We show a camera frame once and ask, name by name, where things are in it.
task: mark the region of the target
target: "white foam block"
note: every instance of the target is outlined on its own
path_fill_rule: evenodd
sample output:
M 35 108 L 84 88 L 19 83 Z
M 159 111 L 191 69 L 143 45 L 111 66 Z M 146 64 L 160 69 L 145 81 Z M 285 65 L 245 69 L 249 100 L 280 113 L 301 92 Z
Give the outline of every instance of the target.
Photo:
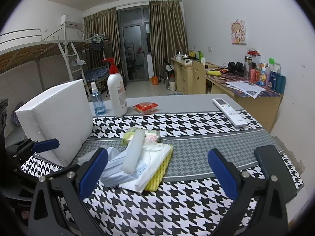
M 63 167 L 71 163 L 93 127 L 82 80 L 51 87 L 21 106 L 16 115 L 32 140 L 59 140 L 59 148 L 39 155 Z

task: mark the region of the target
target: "blue plaid bedding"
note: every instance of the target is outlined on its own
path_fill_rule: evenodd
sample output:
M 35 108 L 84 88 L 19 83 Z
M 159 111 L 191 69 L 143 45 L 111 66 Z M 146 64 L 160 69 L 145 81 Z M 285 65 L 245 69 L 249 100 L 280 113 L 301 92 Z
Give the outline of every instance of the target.
M 86 82 L 98 81 L 98 79 L 109 75 L 109 71 L 107 67 L 99 67 L 90 69 L 84 72 Z

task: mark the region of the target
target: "white tube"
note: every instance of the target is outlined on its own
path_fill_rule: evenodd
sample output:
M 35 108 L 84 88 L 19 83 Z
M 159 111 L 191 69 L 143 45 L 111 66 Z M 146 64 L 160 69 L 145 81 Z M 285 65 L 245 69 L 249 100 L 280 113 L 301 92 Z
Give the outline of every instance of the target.
M 125 161 L 121 165 L 122 171 L 130 175 L 134 174 L 140 156 L 140 151 L 143 145 L 144 137 L 145 137 L 144 130 L 136 129 L 134 136 L 126 149 L 127 154 L 125 157 Z

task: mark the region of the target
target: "headphones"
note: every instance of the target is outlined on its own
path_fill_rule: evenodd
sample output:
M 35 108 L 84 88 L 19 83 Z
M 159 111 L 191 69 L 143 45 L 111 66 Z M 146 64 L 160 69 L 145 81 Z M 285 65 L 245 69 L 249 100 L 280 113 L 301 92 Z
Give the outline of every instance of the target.
M 244 76 L 244 66 L 243 63 L 237 62 L 236 64 L 234 62 L 229 62 L 228 64 L 229 73 L 234 73 L 239 76 Z

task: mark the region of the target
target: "bed frame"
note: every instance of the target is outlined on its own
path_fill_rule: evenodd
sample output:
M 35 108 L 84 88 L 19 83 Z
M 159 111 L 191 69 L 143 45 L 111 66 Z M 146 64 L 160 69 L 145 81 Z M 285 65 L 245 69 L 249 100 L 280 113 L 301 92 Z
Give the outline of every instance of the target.
M 81 32 L 81 40 L 68 40 L 67 39 L 67 27 L 76 28 Z M 79 53 L 83 50 L 87 50 L 91 47 L 91 39 L 96 36 L 96 34 L 93 33 L 87 33 L 81 30 L 78 27 L 78 24 L 73 22 L 64 22 L 61 28 L 54 31 L 52 34 L 47 36 L 46 38 L 42 37 L 42 31 L 39 28 L 32 28 L 32 29 L 22 29 L 17 31 L 12 31 L 4 34 L 0 34 L 0 36 L 4 36 L 7 34 L 17 33 L 17 32 L 24 32 L 24 31 L 39 31 L 38 34 L 34 35 L 28 35 L 28 36 L 22 36 L 18 38 L 13 38 L 6 40 L 2 43 L 21 39 L 21 38 L 27 38 L 27 37 L 40 37 L 40 42 L 31 42 L 26 43 L 18 46 L 14 46 L 5 50 L 0 51 L 0 74 L 6 72 L 7 70 L 10 70 L 14 67 L 17 67 L 21 64 L 35 61 L 37 64 L 37 70 L 39 75 L 39 80 L 41 83 L 42 90 L 45 90 L 43 78 L 40 70 L 40 59 L 44 57 L 49 56 L 55 56 L 61 54 L 66 62 L 69 80 L 73 81 L 73 73 L 81 71 L 82 79 L 84 82 L 84 87 L 86 89 L 88 99 L 91 100 L 91 93 L 89 91 L 89 87 L 85 80 L 85 75 L 82 66 L 76 66 L 76 68 L 79 67 L 79 69 L 72 71 L 69 62 L 70 56 L 76 56 L 77 59 L 79 59 Z M 59 31 L 63 31 L 64 39 L 59 39 Z

